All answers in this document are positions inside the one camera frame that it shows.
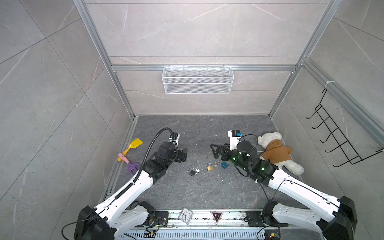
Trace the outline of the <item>blue padlock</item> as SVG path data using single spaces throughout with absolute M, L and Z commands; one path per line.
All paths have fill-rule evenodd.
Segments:
M 222 168 L 226 169 L 229 167 L 229 164 L 227 162 L 222 162 L 221 166 L 222 166 Z

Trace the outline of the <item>brass padlock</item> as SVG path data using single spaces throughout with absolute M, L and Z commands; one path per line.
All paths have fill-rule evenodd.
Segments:
M 208 163 L 207 164 L 207 171 L 213 171 L 214 170 L 214 166 L 212 163 Z

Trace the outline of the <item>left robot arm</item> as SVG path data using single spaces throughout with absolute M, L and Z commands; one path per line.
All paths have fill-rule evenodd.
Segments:
M 178 150 L 172 142 L 163 142 L 123 187 L 96 207 L 84 207 L 78 216 L 75 240 L 114 240 L 136 226 L 148 223 L 155 210 L 146 202 L 132 203 L 162 176 L 173 162 L 187 160 L 188 149 Z

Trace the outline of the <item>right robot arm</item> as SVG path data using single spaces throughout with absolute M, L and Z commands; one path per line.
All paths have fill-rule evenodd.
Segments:
M 238 172 L 256 183 L 281 192 L 305 209 L 285 206 L 270 199 L 260 213 L 267 226 L 289 224 L 321 233 L 327 240 L 353 240 L 358 223 L 355 203 L 343 196 L 337 198 L 318 191 L 258 156 L 250 142 L 239 142 L 232 150 L 230 145 L 210 148 L 215 159 L 232 162 Z

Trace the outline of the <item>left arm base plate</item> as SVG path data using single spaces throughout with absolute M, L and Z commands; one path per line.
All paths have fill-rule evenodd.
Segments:
M 149 213 L 147 219 L 141 225 L 135 225 L 135 228 L 144 228 L 148 226 L 160 225 L 160 227 L 167 227 L 169 220 L 169 211 L 156 210 L 152 213 Z

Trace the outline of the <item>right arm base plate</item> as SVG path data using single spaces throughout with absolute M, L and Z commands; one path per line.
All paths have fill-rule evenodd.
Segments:
M 249 227 L 288 227 L 289 224 L 278 223 L 272 216 L 264 215 L 262 211 L 246 211 L 246 217 L 243 219 Z

